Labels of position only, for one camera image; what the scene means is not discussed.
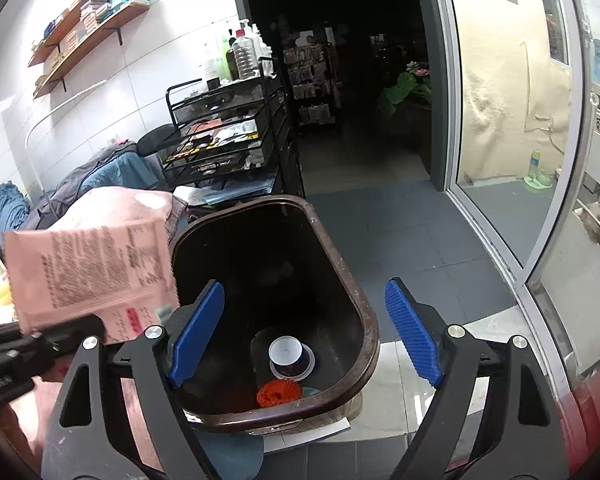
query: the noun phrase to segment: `green plant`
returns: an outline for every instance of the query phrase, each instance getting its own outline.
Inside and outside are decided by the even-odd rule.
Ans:
[[[418,83],[413,73],[402,72],[394,86],[382,90],[378,98],[378,108],[384,115],[391,116],[395,112],[395,106],[404,101],[411,93],[423,97],[430,103],[431,79],[424,77],[422,82]]]

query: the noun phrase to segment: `trash bin rim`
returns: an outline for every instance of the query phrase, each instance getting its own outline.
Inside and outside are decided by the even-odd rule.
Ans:
[[[188,419],[192,425],[202,430],[218,432],[248,431],[271,426],[279,426],[287,422],[309,418],[340,407],[352,399],[370,379],[380,352],[380,341],[378,321],[376,313],[369,305],[366,295],[358,285],[352,273],[344,263],[336,246],[327,234],[325,227],[320,222],[314,207],[297,196],[275,195],[251,200],[247,203],[238,204],[231,208],[217,211],[203,216],[192,222],[183,232],[174,237],[170,243],[171,262],[174,263],[178,247],[186,239],[187,235],[200,226],[210,223],[217,218],[224,218],[249,209],[263,205],[286,205],[301,209],[317,235],[322,248],[329,257],[331,266],[338,275],[340,282],[345,287],[349,298],[356,307],[360,323],[363,327],[362,348],[352,367],[338,382],[319,392],[318,394],[303,397],[293,403],[271,406],[270,408],[258,408],[241,413],[203,414],[187,411]]]

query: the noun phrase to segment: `white pipe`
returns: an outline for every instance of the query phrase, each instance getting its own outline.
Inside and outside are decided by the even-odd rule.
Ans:
[[[31,156],[29,155],[29,152],[27,151],[27,148],[29,147],[29,137],[31,136],[31,134],[33,133],[33,130],[36,129],[36,127],[42,122],[44,121],[46,118],[48,118],[50,115],[52,115],[54,112],[58,111],[60,108],[62,108],[65,104],[70,103],[71,101],[73,101],[75,98],[80,97],[82,94],[86,94],[87,92],[90,92],[91,90],[95,90],[98,86],[102,86],[104,85],[104,83],[106,83],[107,80],[103,79],[102,81],[97,82],[95,85],[90,86],[89,88],[85,88],[84,90],[79,91],[76,95],[74,95],[73,97],[69,97],[66,101],[64,101],[63,103],[60,103],[57,107],[55,107],[53,110],[51,110],[47,115],[45,115],[42,119],[40,119],[36,124],[33,125],[33,128],[29,130],[29,133],[25,136],[24,138],[24,152],[27,155],[27,159],[29,160],[29,164],[31,166],[31,169],[33,170],[33,175],[36,177],[36,182],[38,183],[38,185],[40,186],[40,189],[42,191],[42,195],[44,195],[46,197],[46,201],[49,204],[49,207],[51,208],[51,212],[54,214],[54,216],[56,216],[56,219],[58,218],[58,215],[56,215],[56,212],[54,211],[52,205],[51,205],[51,200],[49,200],[49,197],[46,195],[46,191],[45,191],[45,187],[42,185],[42,179],[40,179],[40,176],[38,174],[38,172],[36,171],[36,167],[33,164],[33,161],[31,160]]]

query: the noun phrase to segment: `yellow item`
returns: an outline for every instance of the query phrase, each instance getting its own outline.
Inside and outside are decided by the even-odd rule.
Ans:
[[[0,284],[0,304],[2,306],[10,305],[13,303],[13,298],[11,297],[11,287],[9,282],[3,282]]]

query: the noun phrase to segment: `window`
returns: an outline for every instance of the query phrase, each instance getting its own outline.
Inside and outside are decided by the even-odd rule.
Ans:
[[[568,64],[567,42],[564,35],[564,21],[560,0],[542,0],[546,28],[549,33],[549,54],[556,61]]]

